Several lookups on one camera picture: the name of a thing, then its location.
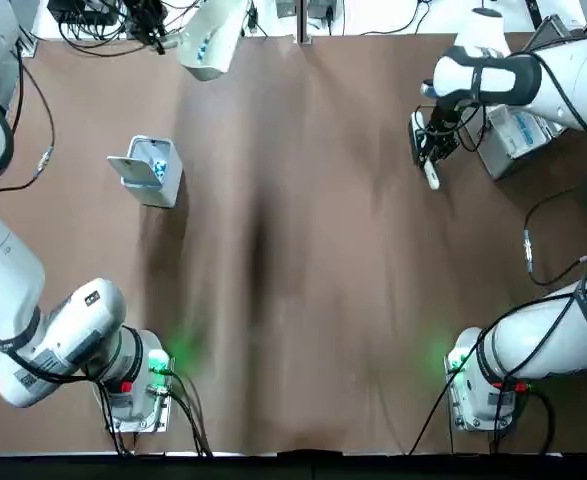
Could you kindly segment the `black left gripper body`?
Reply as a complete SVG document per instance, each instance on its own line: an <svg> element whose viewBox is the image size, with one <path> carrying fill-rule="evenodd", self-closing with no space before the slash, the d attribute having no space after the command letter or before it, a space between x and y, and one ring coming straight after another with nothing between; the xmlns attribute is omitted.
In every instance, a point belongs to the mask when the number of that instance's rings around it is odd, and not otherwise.
<svg viewBox="0 0 587 480"><path fill-rule="evenodd" d="M129 2L129 32L146 47L164 53L162 39L166 35L166 8L159 0Z"/></svg>

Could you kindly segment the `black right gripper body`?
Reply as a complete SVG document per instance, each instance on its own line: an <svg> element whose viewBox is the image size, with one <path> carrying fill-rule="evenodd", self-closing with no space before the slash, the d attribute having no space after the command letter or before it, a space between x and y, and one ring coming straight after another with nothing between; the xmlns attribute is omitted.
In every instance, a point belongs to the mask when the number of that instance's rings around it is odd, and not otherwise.
<svg viewBox="0 0 587 480"><path fill-rule="evenodd" d="M458 146L455 132L459 128L460 113L436 103L431 106L431 115L426 120L422 113L425 108L425 105L418 105L415 109L416 165L425 165L427 161L436 164Z"/></svg>

